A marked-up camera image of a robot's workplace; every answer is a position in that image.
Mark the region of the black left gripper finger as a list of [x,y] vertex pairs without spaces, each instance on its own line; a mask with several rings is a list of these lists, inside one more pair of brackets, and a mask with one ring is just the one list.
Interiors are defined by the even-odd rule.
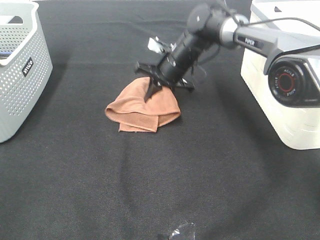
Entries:
[[161,83],[151,77],[144,96],[144,101],[147,102],[155,93],[159,92],[160,90],[162,90]]

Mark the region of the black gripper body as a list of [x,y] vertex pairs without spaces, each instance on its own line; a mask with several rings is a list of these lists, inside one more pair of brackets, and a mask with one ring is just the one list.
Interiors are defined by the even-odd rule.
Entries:
[[184,75],[198,60],[208,42],[185,31],[175,43],[176,48],[172,52],[159,54],[162,58],[157,64],[137,62],[134,72],[154,78],[162,86],[172,90],[184,88],[192,92],[195,86],[191,81],[185,80]]

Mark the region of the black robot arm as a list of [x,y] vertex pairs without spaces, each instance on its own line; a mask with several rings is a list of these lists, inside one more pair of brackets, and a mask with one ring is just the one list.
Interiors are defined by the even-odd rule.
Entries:
[[281,105],[319,107],[320,38],[263,27],[263,21],[249,22],[219,0],[197,5],[175,43],[166,44],[157,37],[149,39],[148,48],[162,58],[155,65],[136,64],[135,71],[150,78],[144,100],[163,87],[193,91],[194,84],[184,80],[184,75],[212,45],[243,47],[265,57],[262,73],[267,76],[272,96]]

